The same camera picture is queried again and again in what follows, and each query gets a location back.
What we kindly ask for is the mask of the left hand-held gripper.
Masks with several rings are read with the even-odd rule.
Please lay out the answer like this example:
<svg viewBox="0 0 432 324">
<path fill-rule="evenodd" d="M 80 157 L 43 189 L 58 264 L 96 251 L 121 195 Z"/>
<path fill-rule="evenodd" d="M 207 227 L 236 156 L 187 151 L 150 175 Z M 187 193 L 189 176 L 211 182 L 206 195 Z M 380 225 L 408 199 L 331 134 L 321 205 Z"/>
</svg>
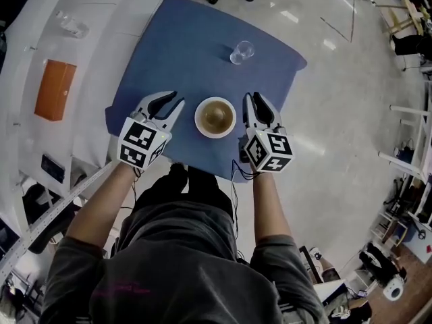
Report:
<svg viewBox="0 0 432 324">
<path fill-rule="evenodd" d="M 185 100 L 180 99 L 164 115 L 157 114 L 172 101 L 176 91 L 162 91 L 144 97 L 121 129 L 117 159 L 129 166 L 145 171 L 164 151 L 171 140 L 171 130 L 182 112 Z M 156 124 L 146 115 L 156 115 Z"/>
</svg>

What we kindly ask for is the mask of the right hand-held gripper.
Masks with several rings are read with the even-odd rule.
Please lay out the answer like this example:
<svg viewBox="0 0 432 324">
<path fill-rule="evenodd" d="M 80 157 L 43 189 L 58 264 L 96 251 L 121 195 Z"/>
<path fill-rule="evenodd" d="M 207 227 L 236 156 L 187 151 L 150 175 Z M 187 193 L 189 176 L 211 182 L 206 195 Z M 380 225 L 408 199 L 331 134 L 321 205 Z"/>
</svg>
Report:
<svg viewBox="0 0 432 324">
<path fill-rule="evenodd" d="M 254 119 L 270 127 L 254 127 Z M 249 92 L 242 100 L 242 120 L 246 133 L 239 141 L 239 159 L 256 173 L 280 173 L 294 160 L 294 150 L 279 111 L 259 92 Z"/>
</svg>

